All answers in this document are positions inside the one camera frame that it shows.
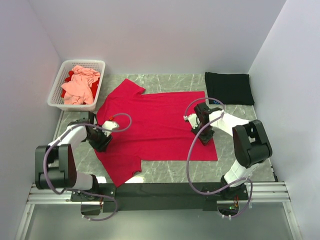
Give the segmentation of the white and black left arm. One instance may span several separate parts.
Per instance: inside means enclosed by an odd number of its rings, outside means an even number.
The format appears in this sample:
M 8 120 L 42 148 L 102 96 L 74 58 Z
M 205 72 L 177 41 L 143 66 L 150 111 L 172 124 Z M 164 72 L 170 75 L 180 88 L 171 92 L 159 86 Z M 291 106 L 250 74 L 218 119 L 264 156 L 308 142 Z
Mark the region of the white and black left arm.
M 88 201 L 102 193 L 97 177 L 77 171 L 73 150 L 88 142 L 99 153 L 106 151 L 112 140 L 111 132 L 102 129 L 96 114 L 83 112 L 80 119 L 70 122 L 67 129 L 53 142 L 35 149 L 35 185 L 39 190 L 58 188 L 73 190 Z

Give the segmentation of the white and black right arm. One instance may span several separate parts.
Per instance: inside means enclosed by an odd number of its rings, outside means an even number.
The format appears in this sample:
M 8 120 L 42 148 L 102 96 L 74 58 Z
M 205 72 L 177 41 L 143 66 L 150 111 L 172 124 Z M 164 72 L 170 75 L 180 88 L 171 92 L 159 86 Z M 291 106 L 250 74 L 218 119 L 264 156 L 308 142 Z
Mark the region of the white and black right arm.
M 206 146 L 213 139 L 214 128 L 232 136 L 235 161 L 221 177 L 221 186 L 213 191 L 213 195 L 220 195 L 226 200 L 235 197 L 257 166 L 273 154 L 264 125 L 258 119 L 242 119 L 226 113 L 222 108 L 209 108 L 204 102 L 197 104 L 194 113 L 185 115 L 183 119 L 195 134 L 187 161 L 191 159 L 196 140 Z

